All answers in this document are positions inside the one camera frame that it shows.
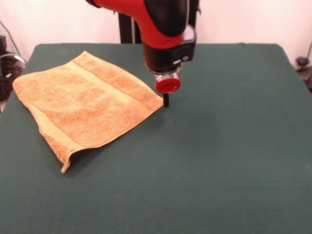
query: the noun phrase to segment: green table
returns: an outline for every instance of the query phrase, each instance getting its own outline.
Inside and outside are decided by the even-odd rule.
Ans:
[[[151,87],[140,45],[39,45],[26,73],[87,50]],[[0,117],[0,233],[312,233],[312,99],[277,45],[202,45],[182,87],[113,143],[61,163],[13,93]]]

